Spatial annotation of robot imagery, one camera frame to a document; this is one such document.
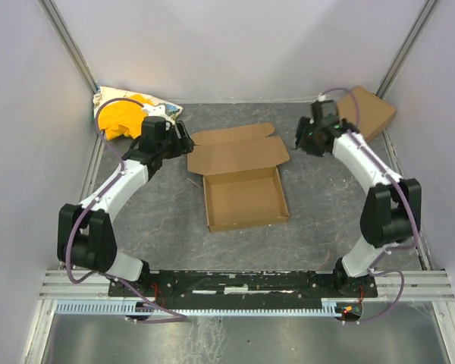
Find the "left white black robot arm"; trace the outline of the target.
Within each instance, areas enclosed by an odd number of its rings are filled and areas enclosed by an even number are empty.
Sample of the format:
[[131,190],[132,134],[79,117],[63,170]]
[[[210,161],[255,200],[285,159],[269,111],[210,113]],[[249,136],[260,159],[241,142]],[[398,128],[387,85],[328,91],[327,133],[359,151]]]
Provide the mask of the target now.
[[145,281],[149,264],[119,250],[113,222],[126,202],[146,185],[168,159],[193,151],[183,121],[147,116],[141,133],[123,154],[115,172],[92,195],[76,205],[64,204],[58,214],[58,259],[65,264],[74,284],[75,266],[87,274],[102,274],[110,279]]

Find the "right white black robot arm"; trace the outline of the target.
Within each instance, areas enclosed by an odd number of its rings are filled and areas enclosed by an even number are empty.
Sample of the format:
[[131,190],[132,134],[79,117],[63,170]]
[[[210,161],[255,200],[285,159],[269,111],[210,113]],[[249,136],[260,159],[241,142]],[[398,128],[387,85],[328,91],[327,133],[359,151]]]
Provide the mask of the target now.
[[377,263],[418,240],[422,187],[391,170],[369,147],[357,127],[341,118],[333,100],[310,105],[310,117],[299,119],[295,146],[308,155],[331,154],[356,178],[366,200],[359,220],[360,238],[338,259],[330,282],[346,292],[373,273]]

